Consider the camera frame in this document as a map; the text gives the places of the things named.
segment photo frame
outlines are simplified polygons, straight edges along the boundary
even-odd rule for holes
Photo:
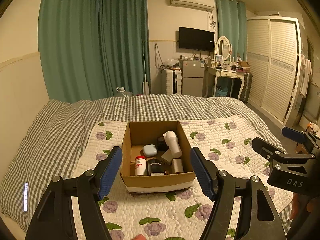
[[[216,63],[217,65],[221,65],[223,62],[222,55],[216,55]]]

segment basket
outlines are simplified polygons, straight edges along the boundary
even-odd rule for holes
[[[216,97],[226,97],[228,94],[228,89],[226,91],[216,90]]]

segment teal curtain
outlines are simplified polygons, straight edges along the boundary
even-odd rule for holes
[[[216,0],[218,35],[226,36],[232,45],[232,57],[247,57],[247,17],[245,4],[236,0]]]
[[[98,26],[96,0],[41,0],[38,49],[50,99],[108,96]]]
[[[121,86],[142,93],[142,40],[149,81],[146,0],[41,0],[38,50],[50,99],[96,100]]]
[[[150,82],[147,0],[98,1],[101,59],[109,95],[116,87],[141,94],[144,74]]]

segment led light strip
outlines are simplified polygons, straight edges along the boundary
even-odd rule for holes
[[[24,196],[23,196],[23,210],[27,211],[27,199],[28,199],[28,183],[24,184]]]

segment sliding wardrobe door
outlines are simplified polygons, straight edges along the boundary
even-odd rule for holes
[[[270,56],[268,20],[247,21],[247,37],[247,61],[250,64],[250,72],[253,76],[249,102],[255,106],[261,106],[266,86]]]
[[[296,25],[293,22],[269,20],[269,24],[271,30],[271,63],[261,106],[280,122],[283,122],[290,103],[296,75],[297,32]]]

